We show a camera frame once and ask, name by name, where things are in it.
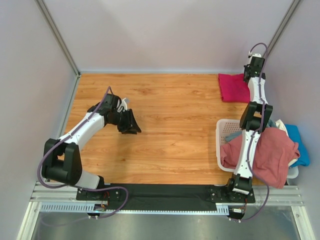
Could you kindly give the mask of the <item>magenta t shirt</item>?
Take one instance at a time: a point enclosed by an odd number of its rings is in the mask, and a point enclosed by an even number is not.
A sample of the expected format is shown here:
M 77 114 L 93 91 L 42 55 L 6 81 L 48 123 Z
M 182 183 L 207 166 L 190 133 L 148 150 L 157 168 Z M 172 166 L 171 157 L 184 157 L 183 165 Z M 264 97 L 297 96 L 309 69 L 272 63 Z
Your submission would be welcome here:
M 218 74 L 221 100 L 225 103 L 249 103 L 250 90 L 244 74 Z

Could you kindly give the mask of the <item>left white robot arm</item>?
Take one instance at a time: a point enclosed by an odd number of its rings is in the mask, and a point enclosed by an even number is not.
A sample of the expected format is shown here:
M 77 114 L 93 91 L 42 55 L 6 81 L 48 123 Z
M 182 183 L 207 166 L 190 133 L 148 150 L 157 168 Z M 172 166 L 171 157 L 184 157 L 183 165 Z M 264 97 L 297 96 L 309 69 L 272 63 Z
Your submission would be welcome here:
M 104 178 L 83 169 L 81 150 L 106 125 L 116 126 L 121 134 L 141 133 L 128 103 L 127 98 L 106 93 L 69 132 L 58 139 L 48 139 L 37 168 L 38 181 L 48 189 L 55 186 L 45 183 L 45 179 L 59 182 L 61 187 L 77 187 L 87 191 L 94 201 L 101 200 L 106 190 Z

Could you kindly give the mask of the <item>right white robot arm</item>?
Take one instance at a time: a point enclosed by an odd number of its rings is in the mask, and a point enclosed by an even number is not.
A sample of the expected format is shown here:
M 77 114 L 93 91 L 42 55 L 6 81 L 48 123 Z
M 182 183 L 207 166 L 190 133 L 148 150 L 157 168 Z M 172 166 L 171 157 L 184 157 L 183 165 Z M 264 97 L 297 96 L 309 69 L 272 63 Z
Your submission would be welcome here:
M 238 162 L 225 189 L 225 196 L 231 202 L 253 192 L 255 152 L 273 112 L 265 94 L 265 63 L 266 59 L 259 53 L 249 53 L 248 64 L 244 66 L 243 80 L 249 88 L 250 101 L 240 119 L 242 135 Z

